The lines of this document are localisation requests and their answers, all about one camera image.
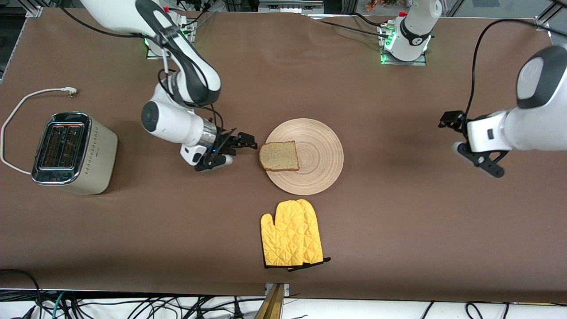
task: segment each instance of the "round wooden board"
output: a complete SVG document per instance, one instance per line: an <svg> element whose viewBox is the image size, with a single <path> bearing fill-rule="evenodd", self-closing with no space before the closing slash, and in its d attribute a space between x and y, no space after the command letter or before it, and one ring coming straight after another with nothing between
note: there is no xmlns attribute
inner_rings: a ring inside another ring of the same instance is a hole
<svg viewBox="0 0 567 319"><path fill-rule="evenodd" d="M329 188L342 171L344 153L337 134L312 119L294 119L280 124L266 143L295 141L299 171L267 171L282 190L295 195L313 195Z"/></svg>

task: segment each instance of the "bread slice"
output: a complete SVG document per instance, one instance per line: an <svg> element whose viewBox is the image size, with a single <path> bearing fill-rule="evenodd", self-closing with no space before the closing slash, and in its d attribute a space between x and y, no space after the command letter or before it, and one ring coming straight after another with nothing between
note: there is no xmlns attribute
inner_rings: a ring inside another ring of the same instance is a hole
<svg viewBox="0 0 567 319"><path fill-rule="evenodd" d="M260 165L266 171L298 171L295 141L270 142L260 148Z"/></svg>

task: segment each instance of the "brown table surface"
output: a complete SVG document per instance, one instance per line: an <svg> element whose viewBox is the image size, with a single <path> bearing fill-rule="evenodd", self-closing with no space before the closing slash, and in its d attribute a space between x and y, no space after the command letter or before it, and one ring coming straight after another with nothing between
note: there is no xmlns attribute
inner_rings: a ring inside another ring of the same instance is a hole
<svg viewBox="0 0 567 319"><path fill-rule="evenodd" d="M373 30L358 18L330 20ZM309 117L341 139L339 179L306 197L332 260L289 273L264 269L259 222L299 197L269 180L257 151L196 173L178 144L140 124L162 62L145 59L140 39L45 9L28 20L0 86L0 118L36 90L82 92L30 99L7 129L8 160L31 167L47 118L75 110L113 130L119 152L98 196L41 187L0 165L0 266L27 270L44 288L261 295L266 282L289 282L302 297L567 301L567 153L512 152L494 179L452 152L457 133L437 128L444 111L466 106L473 49L489 22L441 19L426 67L381 65L372 36L298 14L223 13L198 29L196 47L223 81L215 108L225 127L262 143L280 123ZM473 116L514 107L519 68L550 44L516 24L484 41Z"/></svg>

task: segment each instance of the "white robotic arm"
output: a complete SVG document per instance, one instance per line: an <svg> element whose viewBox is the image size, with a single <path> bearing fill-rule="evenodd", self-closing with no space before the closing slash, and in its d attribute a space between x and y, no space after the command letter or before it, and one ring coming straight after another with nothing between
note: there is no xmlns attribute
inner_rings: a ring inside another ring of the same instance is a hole
<svg viewBox="0 0 567 319"><path fill-rule="evenodd" d="M419 58L431 40L431 31L442 9L439 0L413 0L406 16L388 21L394 32L384 48L398 60L414 61Z"/></svg>
<svg viewBox="0 0 567 319"><path fill-rule="evenodd" d="M189 43L157 0L82 0L87 11L104 27L143 37L171 54L179 71L155 87L142 110L142 125L154 136L181 143L180 154L197 171L232 163L236 148L257 148L254 137L224 134L222 127L194 113L194 107L214 103L221 79Z"/></svg>
<svg viewBox="0 0 567 319"><path fill-rule="evenodd" d="M214 103L221 92L221 78L183 36L157 0L82 0L103 27L118 32L141 33L171 53L179 72L168 82L175 100L182 104Z"/></svg>
<svg viewBox="0 0 567 319"><path fill-rule="evenodd" d="M521 68L516 82L517 105L466 121L468 142L456 151L495 177L497 165L508 151L567 150L567 49L553 46L540 50ZM439 127L458 127L462 112L446 112ZM499 153L496 159L490 155Z"/></svg>

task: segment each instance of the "oven mitt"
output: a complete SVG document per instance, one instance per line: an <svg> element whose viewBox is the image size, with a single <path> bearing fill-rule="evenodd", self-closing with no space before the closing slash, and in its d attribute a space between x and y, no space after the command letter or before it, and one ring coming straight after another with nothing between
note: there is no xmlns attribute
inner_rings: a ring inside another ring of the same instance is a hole
<svg viewBox="0 0 567 319"><path fill-rule="evenodd" d="M304 258L305 216L295 200L278 204L276 221L262 216L262 246L266 266L301 266Z"/></svg>
<svg viewBox="0 0 567 319"><path fill-rule="evenodd" d="M319 237L319 225L317 224L315 210L311 203L304 199L298 199L296 202L303 209L305 222L303 262L311 264L323 262L323 248L321 247L321 237Z"/></svg>

